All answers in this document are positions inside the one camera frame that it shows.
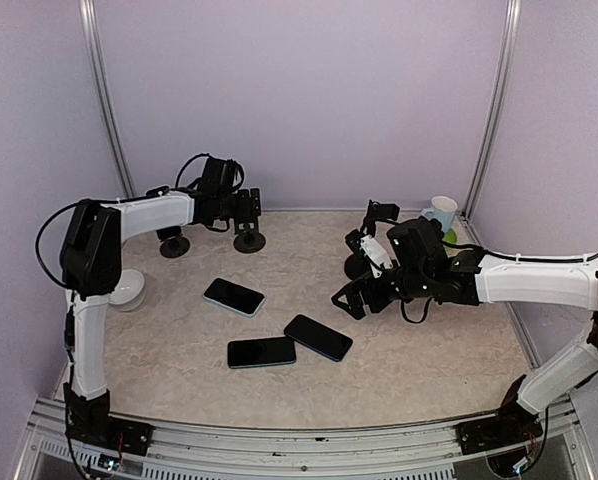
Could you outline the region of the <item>folding phone stand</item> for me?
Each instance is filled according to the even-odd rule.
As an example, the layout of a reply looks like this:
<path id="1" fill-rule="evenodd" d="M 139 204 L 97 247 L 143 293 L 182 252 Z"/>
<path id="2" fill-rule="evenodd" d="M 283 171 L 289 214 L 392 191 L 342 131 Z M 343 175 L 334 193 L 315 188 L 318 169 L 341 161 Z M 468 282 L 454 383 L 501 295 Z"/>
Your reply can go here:
<path id="1" fill-rule="evenodd" d="M 160 241 L 160 254 L 169 259 L 178 258 L 186 254 L 190 248 L 190 241 L 183 235 L 180 226 L 173 226 L 156 231 Z"/>
<path id="2" fill-rule="evenodd" d="M 257 223 L 238 223 L 235 225 L 234 248 L 244 254 L 256 253 L 266 245 L 265 236 L 259 231 Z"/>

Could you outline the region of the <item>phone with dark-blue case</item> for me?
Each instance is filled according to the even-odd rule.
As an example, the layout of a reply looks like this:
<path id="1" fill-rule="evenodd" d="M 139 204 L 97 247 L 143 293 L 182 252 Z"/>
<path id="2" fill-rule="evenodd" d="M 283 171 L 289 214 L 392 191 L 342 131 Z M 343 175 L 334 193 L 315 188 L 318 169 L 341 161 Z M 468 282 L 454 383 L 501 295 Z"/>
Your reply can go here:
<path id="1" fill-rule="evenodd" d="M 300 345 L 335 362 L 344 359 L 353 340 L 305 315 L 296 315 L 284 328 L 284 334 Z"/>

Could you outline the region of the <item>phone with light-blue case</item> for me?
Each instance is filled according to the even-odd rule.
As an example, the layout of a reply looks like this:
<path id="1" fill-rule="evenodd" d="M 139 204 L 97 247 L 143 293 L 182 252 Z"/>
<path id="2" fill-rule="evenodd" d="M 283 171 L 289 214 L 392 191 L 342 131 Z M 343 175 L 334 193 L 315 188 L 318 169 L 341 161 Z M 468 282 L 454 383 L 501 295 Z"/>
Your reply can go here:
<path id="1" fill-rule="evenodd" d="M 203 298 L 246 317 L 255 316 L 265 302 L 262 293 L 222 278 L 210 283 L 203 292 Z"/>

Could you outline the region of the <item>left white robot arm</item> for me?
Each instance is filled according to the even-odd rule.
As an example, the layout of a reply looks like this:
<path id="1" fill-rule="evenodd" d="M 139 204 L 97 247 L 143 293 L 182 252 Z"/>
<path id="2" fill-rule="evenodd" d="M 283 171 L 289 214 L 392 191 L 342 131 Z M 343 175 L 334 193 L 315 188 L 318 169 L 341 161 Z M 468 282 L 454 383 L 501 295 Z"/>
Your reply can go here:
<path id="1" fill-rule="evenodd" d="M 82 199 L 68 205 L 72 217 L 59 253 L 61 275 L 53 281 L 66 294 L 64 346 L 70 362 L 64 385 L 66 435 L 106 445 L 131 434 L 146 436 L 148 424 L 110 414 L 104 373 L 106 312 L 122 276 L 122 247 L 133 237 L 154 232 L 167 258 L 189 249 L 185 226 L 215 231 L 224 223 L 235 234 L 234 246 L 255 253 L 265 244 L 259 231 L 261 193 L 246 188 L 243 167 L 232 159 L 200 154 L 202 174 L 190 184 L 176 182 L 122 200 Z"/>

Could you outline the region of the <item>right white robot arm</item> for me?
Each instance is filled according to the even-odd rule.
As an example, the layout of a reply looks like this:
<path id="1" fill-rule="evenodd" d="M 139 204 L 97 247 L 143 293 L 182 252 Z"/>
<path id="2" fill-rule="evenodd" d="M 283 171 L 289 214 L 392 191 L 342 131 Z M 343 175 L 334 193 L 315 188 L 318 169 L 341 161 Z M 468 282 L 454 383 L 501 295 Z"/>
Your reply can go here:
<path id="1" fill-rule="evenodd" d="M 347 235 L 351 258 L 361 269 L 331 298 L 356 320 L 393 301 L 417 298 L 474 306 L 558 304 L 592 312 L 591 329 L 510 388 L 513 404 L 490 423 L 497 442 L 514 442 L 528 429 L 529 414 L 539 414 L 598 372 L 598 253 L 532 258 L 459 245 L 450 257 L 439 222 L 425 217 L 394 223 L 387 232 L 392 249 L 386 251 L 374 237 L 375 223 L 367 219 Z"/>

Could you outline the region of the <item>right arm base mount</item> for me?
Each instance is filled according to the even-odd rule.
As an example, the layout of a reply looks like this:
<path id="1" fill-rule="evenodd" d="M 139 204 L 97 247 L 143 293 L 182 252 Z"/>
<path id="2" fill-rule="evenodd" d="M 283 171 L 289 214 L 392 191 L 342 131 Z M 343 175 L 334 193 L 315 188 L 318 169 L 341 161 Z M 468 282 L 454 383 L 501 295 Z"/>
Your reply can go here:
<path id="1" fill-rule="evenodd" d="M 471 455 L 522 443 L 541 437 L 543 427 L 536 417 L 520 420 L 516 417 L 494 416 L 461 422 L 456 427 L 463 455 Z"/>

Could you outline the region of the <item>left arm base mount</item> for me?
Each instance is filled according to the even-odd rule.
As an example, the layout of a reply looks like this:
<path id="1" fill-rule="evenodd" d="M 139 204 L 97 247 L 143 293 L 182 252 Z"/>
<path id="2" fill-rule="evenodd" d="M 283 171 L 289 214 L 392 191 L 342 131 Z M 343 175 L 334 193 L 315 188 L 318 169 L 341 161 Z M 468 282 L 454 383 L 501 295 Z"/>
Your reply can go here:
<path id="1" fill-rule="evenodd" d="M 146 456 L 154 427 L 148 423 L 113 417 L 104 427 L 70 424 L 66 433 L 72 440 L 113 450 L 121 454 Z"/>

